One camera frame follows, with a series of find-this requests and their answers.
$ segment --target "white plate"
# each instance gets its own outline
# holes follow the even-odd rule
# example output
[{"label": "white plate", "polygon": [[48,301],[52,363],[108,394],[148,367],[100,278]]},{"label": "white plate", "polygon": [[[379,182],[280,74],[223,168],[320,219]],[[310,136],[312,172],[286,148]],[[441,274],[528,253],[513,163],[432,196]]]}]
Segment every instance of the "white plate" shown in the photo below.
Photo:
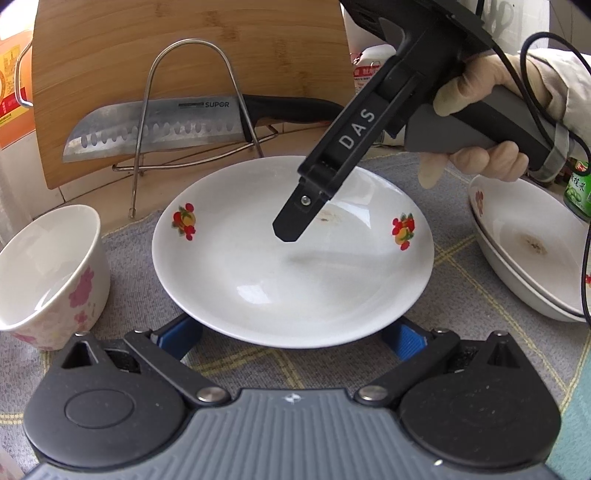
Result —
[{"label": "white plate", "polygon": [[484,232],[480,229],[474,211],[472,211],[470,218],[472,219],[472,225],[476,231],[476,242],[480,246],[487,262],[491,265],[501,281],[507,285],[515,295],[545,317],[559,320],[561,322],[584,322],[584,319],[581,317],[577,317],[572,313],[562,310],[534,290],[515,270],[513,270],[513,268],[511,268],[501,254],[495,250],[495,247],[493,247]]},{"label": "white plate", "polygon": [[512,269],[561,310],[582,318],[587,226],[552,195],[521,179],[477,176],[469,197],[480,227]]},{"label": "white plate", "polygon": [[[152,258],[164,289],[189,315],[246,342],[319,348],[375,333],[416,302],[433,268],[431,230],[405,193],[371,172],[355,168],[297,242],[275,237],[272,222],[303,158],[223,168],[166,208]],[[172,226],[180,207],[195,233]],[[403,214],[414,218],[404,250],[392,235]]]}]

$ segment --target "green bottle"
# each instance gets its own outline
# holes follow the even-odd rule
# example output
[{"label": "green bottle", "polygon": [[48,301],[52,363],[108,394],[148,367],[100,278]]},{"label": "green bottle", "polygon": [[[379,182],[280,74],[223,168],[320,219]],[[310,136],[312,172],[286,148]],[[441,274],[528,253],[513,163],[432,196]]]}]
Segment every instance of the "green bottle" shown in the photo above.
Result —
[{"label": "green bottle", "polygon": [[591,220],[591,175],[580,177],[576,171],[585,171],[587,163],[577,161],[573,175],[564,191],[564,203],[579,218]]}]

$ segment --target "black cable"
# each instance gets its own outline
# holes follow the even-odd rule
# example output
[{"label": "black cable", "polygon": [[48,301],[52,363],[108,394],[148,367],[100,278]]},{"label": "black cable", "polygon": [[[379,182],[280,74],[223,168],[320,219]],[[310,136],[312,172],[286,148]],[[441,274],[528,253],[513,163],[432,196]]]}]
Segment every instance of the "black cable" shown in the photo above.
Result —
[{"label": "black cable", "polygon": [[[580,62],[584,65],[587,69],[589,74],[591,75],[591,66],[589,66],[588,62],[585,60],[585,57],[581,54],[579,50],[577,50],[573,45],[571,45],[567,40],[563,39],[559,35],[556,35],[552,32],[539,32],[529,36],[526,41],[523,43],[521,47],[521,53],[519,55],[519,66],[521,69],[521,76],[523,78],[523,84],[525,89],[527,90],[528,96],[532,100],[532,103],[535,105],[538,113],[544,117],[546,121],[548,121],[551,125],[556,127],[556,121],[550,116],[550,114],[546,111],[545,108],[539,103],[538,99],[535,97],[534,91],[531,87],[531,83],[529,77],[527,75],[527,52],[530,49],[531,45],[540,38],[550,38],[555,40],[565,47],[567,47],[574,55],[580,60]],[[585,176],[589,175],[589,171],[591,168],[591,153],[589,151],[589,147],[585,144],[585,142],[575,133],[569,131],[569,136],[573,140],[575,140],[585,151],[587,155],[587,169],[584,172],[577,171],[574,166],[571,166],[571,170],[573,171],[573,175]],[[591,246],[591,223],[589,224],[589,228],[587,229],[587,240],[585,241],[585,248],[583,251],[583,266],[581,268],[581,300],[583,306],[583,315],[589,327],[591,327],[591,313],[589,313],[589,308],[587,307],[587,263],[589,262],[589,247]]]},{"label": "black cable", "polygon": [[[564,45],[565,47],[567,47],[581,61],[581,63],[584,65],[584,67],[587,69],[587,71],[591,75],[591,66],[589,66],[588,62],[585,60],[585,58],[583,57],[581,52],[579,50],[577,50],[573,45],[571,45],[568,41],[566,41],[565,39],[563,39],[559,35],[556,35],[555,33],[552,33],[552,32],[535,33],[535,34],[529,36],[526,39],[526,41],[523,43],[523,46],[522,46],[522,49],[521,49],[521,52],[519,55],[519,67],[521,70],[521,76],[523,78],[523,81],[519,78],[519,76],[517,75],[517,72],[515,71],[515,68],[513,67],[513,64],[509,61],[509,59],[507,58],[505,53],[501,50],[501,48],[498,46],[495,46],[495,48],[493,50],[501,58],[501,61],[503,62],[503,64],[507,68],[507,70],[509,71],[511,77],[513,78],[515,84],[517,85],[517,88],[521,92],[521,96],[523,97],[525,104],[527,105],[528,109],[530,110],[530,113],[534,119],[534,122],[535,122],[538,130],[540,130],[540,134],[544,137],[544,139],[548,142],[548,144],[553,147],[554,141],[550,138],[550,136],[548,135],[548,132],[542,126],[542,124],[540,122],[540,116],[542,116],[548,123],[550,123],[554,127],[556,127],[556,120],[554,120],[554,118],[552,118],[550,116],[550,114],[546,111],[546,109],[544,107],[542,107],[542,105],[540,104],[538,99],[535,97],[534,91],[531,87],[531,83],[530,83],[530,80],[529,80],[529,77],[527,74],[527,52],[530,49],[531,45],[536,40],[539,40],[541,38],[550,38],[552,40],[556,40],[557,42],[559,42],[562,45]],[[585,171],[577,171],[574,168],[574,166],[569,165],[571,167],[571,170],[573,171],[573,175],[579,175],[579,176],[589,175],[590,168],[591,168],[591,152],[589,151],[589,147],[585,144],[585,142],[578,135],[576,135],[575,133],[573,133],[571,131],[569,131],[569,137],[572,138],[574,141],[576,141],[583,148],[583,150],[585,151],[585,154],[587,155],[587,169],[585,169]],[[591,223],[589,224],[589,228],[587,230],[587,240],[585,242],[585,248],[584,248],[584,252],[583,252],[583,266],[582,266],[582,270],[581,270],[581,300],[582,300],[582,306],[583,306],[583,315],[584,315],[585,321],[587,321],[587,324],[589,325],[589,327],[591,327],[591,313],[589,313],[589,308],[587,307],[587,282],[585,282],[586,276],[587,276],[587,263],[589,261],[589,247],[591,247]]]},{"label": "black cable", "polygon": [[507,55],[500,48],[500,46],[495,44],[495,46],[493,47],[493,51],[499,56],[499,58],[501,59],[501,62],[503,62],[503,65],[505,65],[506,69],[509,71],[509,74],[513,78],[513,81],[517,85],[517,88],[519,89],[521,97],[523,98],[525,104],[527,105],[528,110],[531,113],[532,118],[534,119],[535,126],[540,131],[540,134],[542,135],[542,137],[544,138],[546,143],[549,146],[553,147],[554,140],[552,138],[550,138],[550,135],[548,135],[548,132],[546,131],[546,129],[542,125],[542,122],[540,121],[540,115],[538,114],[538,111],[534,105],[534,102],[531,100],[530,94],[525,89],[525,86],[524,86],[523,82],[521,81],[521,79],[519,78],[519,75],[517,75],[517,71],[515,70],[515,67],[513,66],[511,61],[507,58]]},{"label": "black cable", "polygon": [[[584,67],[587,69],[587,71],[589,72],[590,75],[591,75],[591,67],[589,66],[589,64],[587,63],[587,61],[585,60],[585,58],[583,57],[581,52],[579,52],[567,40],[563,39],[559,35],[556,35],[555,33],[552,33],[552,32],[535,33],[535,34],[529,36],[526,39],[526,41],[523,43],[523,46],[521,47],[521,54],[519,55],[519,66],[521,68],[521,77],[523,78],[523,83],[524,83],[525,89],[527,90],[527,93],[528,93],[529,97],[531,98],[533,104],[537,108],[538,113],[542,117],[544,117],[544,119],[550,125],[552,125],[553,127],[556,127],[556,120],[554,120],[554,118],[552,118],[550,116],[550,114],[546,111],[546,109],[544,107],[542,107],[540,105],[538,99],[535,97],[535,94],[531,88],[530,79],[529,79],[528,73],[527,73],[527,53],[528,53],[531,45],[535,41],[537,41],[541,38],[550,38],[552,40],[556,40],[559,43],[562,43],[562,45],[564,45],[572,53],[574,53],[574,55],[581,61],[581,63],[584,65]],[[589,165],[589,160],[591,160],[591,151],[589,151],[589,147],[585,144],[585,142],[574,132],[569,131],[569,137],[572,138],[574,141],[576,141],[583,148],[585,155],[587,156],[587,169],[585,169],[585,171],[577,171],[577,175],[579,175],[581,177],[587,176],[587,175],[589,175],[589,173],[591,173],[591,165]],[[575,172],[574,165],[569,165],[569,166],[570,166],[570,169],[573,170],[573,172]]]},{"label": "black cable", "polygon": [[484,0],[478,0],[476,4],[476,11],[474,12],[477,17],[482,18],[482,13],[484,12]]}]

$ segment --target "sleeve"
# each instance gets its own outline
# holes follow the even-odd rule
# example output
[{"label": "sleeve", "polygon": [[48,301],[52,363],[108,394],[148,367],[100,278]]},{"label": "sleeve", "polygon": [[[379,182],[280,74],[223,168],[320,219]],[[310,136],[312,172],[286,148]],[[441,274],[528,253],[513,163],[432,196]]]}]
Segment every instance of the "sleeve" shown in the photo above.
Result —
[{"label": "sleeve", "polygon": [[[554,48],[531,50],[528,57],[540,71],[552,100],[548,113],[576,133],[591,148],[591,74],[570,51]],[[583,55],[591,64],[591,56]],[[580,147],[573,157],[586,160]]]}]

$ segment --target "green label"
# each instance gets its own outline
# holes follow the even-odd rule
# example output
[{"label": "green label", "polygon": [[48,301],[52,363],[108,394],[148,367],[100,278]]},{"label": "green label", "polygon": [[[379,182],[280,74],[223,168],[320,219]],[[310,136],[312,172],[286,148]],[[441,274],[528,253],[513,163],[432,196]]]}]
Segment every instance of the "green label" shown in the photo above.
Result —
[{"label": "green label", "polygon": [[[585,169],[587,164],[578,161],[575,170],[584,171]],[[564,196],[585,215],[591,216],[591,176],[579,177],[573,173]]]}]

